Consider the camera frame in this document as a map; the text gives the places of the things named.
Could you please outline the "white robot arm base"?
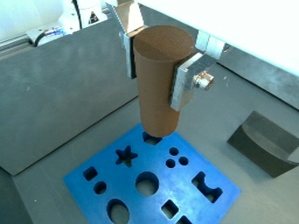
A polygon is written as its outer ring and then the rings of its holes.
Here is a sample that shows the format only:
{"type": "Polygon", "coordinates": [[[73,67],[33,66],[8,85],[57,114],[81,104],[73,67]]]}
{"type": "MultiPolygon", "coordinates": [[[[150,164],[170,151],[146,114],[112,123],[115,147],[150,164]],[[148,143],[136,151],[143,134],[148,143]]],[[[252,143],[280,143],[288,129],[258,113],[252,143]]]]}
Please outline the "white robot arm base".
{"type": "Polygon", "coordinates": [[[37,46],[48,37],[61,37],[108,19],[103,12],[103,0],[61,0],[63,13],[59,21],[45,28],[33,45],[37,46]]]}

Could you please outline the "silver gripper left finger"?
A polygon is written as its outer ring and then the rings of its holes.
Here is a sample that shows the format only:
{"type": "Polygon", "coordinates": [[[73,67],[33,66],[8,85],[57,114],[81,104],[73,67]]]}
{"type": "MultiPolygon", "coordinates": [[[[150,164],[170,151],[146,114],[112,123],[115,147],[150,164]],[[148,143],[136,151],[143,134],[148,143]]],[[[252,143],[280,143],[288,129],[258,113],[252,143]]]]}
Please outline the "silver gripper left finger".
{"type": "Polygon", "coordinates": [[[134,38],[147,28],[138,2],[107,2],[119,27],[119,37],[126,50],[126,70],[130,79],[136,77],[134,38]]]}

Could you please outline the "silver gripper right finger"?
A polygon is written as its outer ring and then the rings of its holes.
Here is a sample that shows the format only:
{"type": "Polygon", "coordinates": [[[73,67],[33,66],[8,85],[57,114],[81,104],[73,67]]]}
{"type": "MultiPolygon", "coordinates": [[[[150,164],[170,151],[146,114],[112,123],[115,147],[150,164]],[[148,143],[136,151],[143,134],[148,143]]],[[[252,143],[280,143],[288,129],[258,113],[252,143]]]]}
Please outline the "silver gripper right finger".
{"type": "Polygon", "coordinates": [[[171,108],[180,111],[190,102],[194,91],[208,90],[214,76],[208,69],[219,61],[226,43],[208,33],[199,31],[194,55],[176,67],[172,82],[171,108]]]}

